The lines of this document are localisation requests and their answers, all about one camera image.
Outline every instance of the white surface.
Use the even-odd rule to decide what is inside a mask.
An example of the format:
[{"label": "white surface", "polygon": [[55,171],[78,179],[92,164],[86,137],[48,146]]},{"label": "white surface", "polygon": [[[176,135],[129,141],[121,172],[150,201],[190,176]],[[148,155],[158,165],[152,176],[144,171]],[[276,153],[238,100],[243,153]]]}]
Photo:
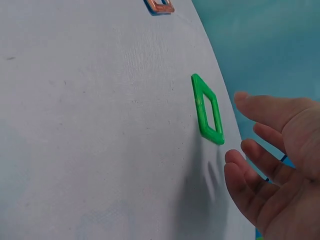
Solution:
[{"label": "white surface", "polygon": [[[0,239],[249,240],[223,156],[240,135],[190,0],[0,2]],[[199,136],[190,75],[225,134]]]}]

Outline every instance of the palm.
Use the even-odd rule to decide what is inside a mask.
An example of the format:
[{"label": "palm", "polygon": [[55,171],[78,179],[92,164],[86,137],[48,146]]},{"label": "palm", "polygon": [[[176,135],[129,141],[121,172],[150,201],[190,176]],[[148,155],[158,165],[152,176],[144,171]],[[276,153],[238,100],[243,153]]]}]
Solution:
[{"label": "palm", "polygon": [[259,122],[255,133],[288,154],[297,169],[278,161],[254,140],[244,140],[244,153],[273,183],[231,150],[225,156],[224,172],[232,199],[265,240],[318,239],[320,106],[307,99],[246,97],[240,93],[236,105],[246,117]]}]

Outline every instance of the fingernail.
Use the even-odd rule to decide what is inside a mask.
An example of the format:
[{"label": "fingernail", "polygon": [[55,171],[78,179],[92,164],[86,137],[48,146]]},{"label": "fingernail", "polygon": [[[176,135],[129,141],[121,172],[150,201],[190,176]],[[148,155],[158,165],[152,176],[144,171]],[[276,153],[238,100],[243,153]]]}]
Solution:
[{"label": "fingernail", "polygon": [[234,94],[234,101],[240,102],[249,97],[249,94],[245,91],[238,91]]}]

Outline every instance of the finger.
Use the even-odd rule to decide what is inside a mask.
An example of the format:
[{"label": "finger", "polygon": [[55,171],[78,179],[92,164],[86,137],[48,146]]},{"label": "finger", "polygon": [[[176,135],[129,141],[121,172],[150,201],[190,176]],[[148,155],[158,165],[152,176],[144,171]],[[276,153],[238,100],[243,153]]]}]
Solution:
[{"label": "finger", "polygon": [[279,189],[278,186],[266,182],[237,150],[228,151],[225,154],[225,162],[234,163],[239,167],[249,188],[260,198],[268,200]]},{"label": "finger", "polygon": [[235,163],[230,162],[224,166],[224,177],[226,187],[235,205],[253,225],[256,225],[265,201],[252,192],[240,168]]},{"label": "finger", "polygon": [[267,125],[279,133],[295,116],[317,105],[317,102],[308,98],[249,96],[245,92],[237,92],[234,101],[238,110],[247,118]]},{"label": "finger", "polygon": [[287,183],[296,172],[252,139],[242,141],[241,149],[258,169],[279,186]]},{"label": "finger", "polygon": [[253,131],[260,138],[262,138],[266,142],[270,143],[271,145],[275,146],[277,149],[279,149],[284,154],[287,154],[285,144],[284,144],[284,139],[283,139],[280,132],[274,130],[273,128],[271,128],[267,125],[263,125],[259,122],[257,122],[253,126]]}]

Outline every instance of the plastic frame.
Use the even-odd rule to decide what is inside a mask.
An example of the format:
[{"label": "plastic frame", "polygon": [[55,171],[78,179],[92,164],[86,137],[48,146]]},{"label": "plastic frame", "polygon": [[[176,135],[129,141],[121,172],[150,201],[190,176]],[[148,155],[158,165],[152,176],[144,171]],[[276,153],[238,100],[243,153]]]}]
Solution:
[{"label": "plastic frame", "polygon": [[[223,145],[225,143],[225,137],[217,97],[198,74],[193,74],[191,76],[191,81],[201,135],[217,145]],[[208,124],[204,95],[211,102],[215,130]]]},{"label": "plastic frame", "polygon": [[156,3],[155,0],[146,0],[151,10],[156,14],[171,14],[175,11],[170,0],[164,0],[165,4]]}]

